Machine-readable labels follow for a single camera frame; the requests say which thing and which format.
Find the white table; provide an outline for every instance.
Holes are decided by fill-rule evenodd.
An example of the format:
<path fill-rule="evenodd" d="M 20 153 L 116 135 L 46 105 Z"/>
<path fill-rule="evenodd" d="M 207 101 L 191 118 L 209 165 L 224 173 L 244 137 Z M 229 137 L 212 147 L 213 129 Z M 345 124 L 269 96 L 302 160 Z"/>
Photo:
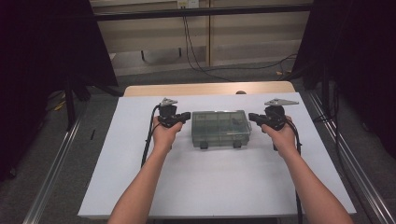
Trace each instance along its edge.
<path fill-rule="evenodd" d="M 299 93 L 167 97 L 179 101 L 178 113 L 243 109 L 263 114 L 264 102 L 274 98 L 300 102 L 285 106 L 285 110 L 299 130 L 303 158 L 348 213 L 356 213 Z M 79 216 L 109 217 L 140 169 L 150 114 L 162 99 L 120 98 Z M 296 213 L 286 164 L 256 124 L 252 123 L 246 147 L 202 151 L 192 146 L 191 123 L 187 121 L 163 166 L 149 217 L 280 217 Z"/>

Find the black cable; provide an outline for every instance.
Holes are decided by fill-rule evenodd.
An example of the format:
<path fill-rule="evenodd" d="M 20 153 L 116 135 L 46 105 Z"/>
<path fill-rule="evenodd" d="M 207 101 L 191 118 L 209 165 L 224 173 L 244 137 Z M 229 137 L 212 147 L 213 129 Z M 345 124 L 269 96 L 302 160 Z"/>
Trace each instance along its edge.
<path fill-rule="evenodd" d="M 286 123 L 289 124 L 289 126 L 291 127 L 291 129 L 294 132 L 294 135 L 296 137 L 296 148 L 297 148 L 298 154 L 301 156 L 301 143 L 300 143 L 300 136 L 297 132 L 297 128 L 294 125 L 294 123 L 289 119 L 286 119 Z M 303 208 L 301 207 L 301 200 L 300 200 L 300 197 L 298 196 L 297 191 L 296 191 L 296 204 L 297 204 L 298 223 L 302 224 L 303 223 Z"/>
<path fill-rule="evenodd" d="M 154 130 L 151 130 L 151 128 L 152 128 L 152 121 L 153 121 L 153 119 L 154 119 L 155 111 L 156 111 L 159 107 L 160 107 L 160 105 L 154 106 L 154 109 L 152 110 L 152 113 L 151 113 L 151 118 L 150 118 L 150 122 L 149 122 L 149 126 L 148 126 L 148 138 L 146 139 L 145 150 L 143 151 L 142 163 L 141 163 L 141 165 L 140 165 L 140 168 L 142 168 L 143 165 L 145 164 L 146 158 L 147 158 L 148 153 L 149 153 L 149 144 L 150 144 L 150 142 L 151 142 L 152 133 L 154 132 Z"/>
<path fill-rule="evenodd" d="M 155 129 L 156 129 L 158 126 L 160 126 L 160 124 L 161 124 L 161 123 L 155 125 L 155 127 L 154 127 L 154 128 L 152 129 L 152 131 L 151 131 L 151 136 L 154 134 Z"/>
<path fill-rule="evenodd" d="M 193 47 L 192 47 L 192 42 L 191 42 L 191 38 L 190 38 L 190 29 L 189 29 L 189 24 L 187 23 L 187 18 L 186 18 L 186 17 L 183 17 L 183 21 L 184 21 L 184 34 L 185 34 L 185 37 L 186 37 L 187 61 L 189 62 L 190 67 L 191 67 L 193 70 L 195 70 L 195 71 L 205 73 L 207 76 L 219 78 L 219 79 L 226 80 L 226 81 L 229 81 L 229 82 L 233 82 L 232 80 L 230 80 L 230 79 L 228 79 L 228 78 L 218 77 L 218 76 L 214 76 L 214 75 L 208 74 L 208 73 L 206 72 L 206 70 L 204 70 L 204 68 L 201 67 L 201 65 L 198 63 L 198 60 L 197 60 L 197 58 L 196 58 L 196 56 L 195 56 L 195 51 L 194 51 L 194 49 L 193 49 Z M 188 43 L 187 39 L 189 39 L 189 41 L 190 41 L 190 48 L 191 48 L 191 52 L 192 52 L 192 55 L 193 55 L 193 57 L 194 57 L 195 63 L 198 65 L 198 67 L 199 67 L 200 69 L 194 68 L 194 67 L 192 66 L 191 62 L 190 62 L 190 57 L 189 57 L 189 43 Z"/>
<path fill-rule="evenodd" d="M 223 80 L 226 80 L 226 81 L 233 82 L 233 81 L 230 80 L 230 79 L 227 79 L 227 78 L 224 78 L 224 77 L 214 76 L 214 75 L 208 74 L 207 72 L 216 71 L 216 70 L 233 70 L 233 69 L 234 69 L 234 70 L 245 70 L 245 69 L 246 69 L 246 70 L 258 70 L 258 69 L 265 69 L 265 68 L 274 67 L 274 66 L 277 66 L 277 65 L 279 65 L 279 64 L 280 64 L 280 66 L 281 66 L 281 64 L 282 64 L 284 61 L 289 60 L 289 59 L 295 59 L 295 58 L 291 58 L 291 57 L 297 55 L 296 53 L 293 53 L 293 54 L 289 55 L 288 57 L 282 59 L 281 61 L 279 61 L 279 62 L 277 62 L 277 63 L 273 63 L 273 64 L 266 65 L 266 66 L 260 66 L 260 67 L 222 67 L 222 68 L 204 69 L 204 68 L 198 63 L 198 60 L 196 59 L 195 52 L 194 52 L 194 49 L 193 49 L 193 46 L 192 46 L 192 42 L 191 42 L 189 24 L 188 24 L 188 22 L 187 22 L 187 18 L 186 18 L 186 17 L 183 17 L 183 22 L 184 22 L 184 33 L 185 33 L 185 37 L 186 37 L 187 61 L 189 62 L 189 65 L 190 65 L 190 67 L 191 67 L 193 70 L 198 71 L 198 72 L 203 72 L 203 73 L 205 73 L 206 75 L 208 75 L 208 76 L 210 76 L 210 77 L 216 77 L 216 78 L 220 78 L 220 79 L 223 79 Z M 195 63 L 198 65 L 198 67 L 199 67 L 200 69 L 197 69 L 197 68 L 193 67 L 192 64 L 191 64 L 191 62 L 190 62 L 190 57 L 189 57 L 189 44 L 188 44 L 187 39 L 189 39 L 189 41 L 190 41 L 190 48 L 191 48 L 192 55 L 193 55 L 193 57 L 194 57 Z"/>

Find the plastic container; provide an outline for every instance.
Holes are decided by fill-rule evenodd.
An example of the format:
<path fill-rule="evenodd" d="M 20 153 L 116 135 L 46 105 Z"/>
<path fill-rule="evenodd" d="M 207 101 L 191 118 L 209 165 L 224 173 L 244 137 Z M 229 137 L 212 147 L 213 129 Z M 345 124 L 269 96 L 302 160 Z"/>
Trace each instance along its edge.
<path fill-rule="evenodd" d="M 191 122 L 194 147 L 240 148 L 248 144 L 251 128 L 243 110 L 196 111 Z"/>

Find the black panel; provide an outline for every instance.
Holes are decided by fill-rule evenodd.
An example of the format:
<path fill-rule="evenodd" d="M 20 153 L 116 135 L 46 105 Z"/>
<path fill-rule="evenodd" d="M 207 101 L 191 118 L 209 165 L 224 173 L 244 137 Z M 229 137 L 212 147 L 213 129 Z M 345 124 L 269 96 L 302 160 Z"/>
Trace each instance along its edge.
<path fill-rule="evenodd" d="M 64 88 L 65 75 L 117 85 L 96 21 L 56 19 L 78 13 L 92 14 L 88 0 L 0 4 L 0 179 L 34 138 L 47 96 Z"/>
<path fill-rule="evenodd" d="M 293 74 L 304 76 L 308 89 L 324 77 L 334 77 L 362 121 L 396 158 L 394 2 L 354 0 L 315 8 L 326 2 L 336 1 L 314 2 Z"/>

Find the handheld controller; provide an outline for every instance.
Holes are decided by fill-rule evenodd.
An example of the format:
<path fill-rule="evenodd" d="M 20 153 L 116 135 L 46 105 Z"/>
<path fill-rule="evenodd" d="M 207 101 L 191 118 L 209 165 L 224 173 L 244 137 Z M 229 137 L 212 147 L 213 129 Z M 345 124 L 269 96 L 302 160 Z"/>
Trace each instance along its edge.
<path fill-rule="evenodd" d="M 177 103 L 177 101 L 166 98 L 164 98 L 160 103 L 160 116 L 158 117 L 158 121 L 163 127 L 171 128 L 178 122 L 182 122 L 184 124 L 186 123 L 186 120 L 191 119 L 190 112 L 176 114 L 177 106 L 173 105 L 175 103 Z"/>
<path fill-rule="evenodd" d="M 270 126 L 272 129 L 279 131 L 286 123 L 285 109 L 282 105 L 270 105 L 265 109 L 265 115 L 258 115 L 254 113 L 248 114 L 248 119 L 257 123 L 261 127 L 263 124 Z"/>

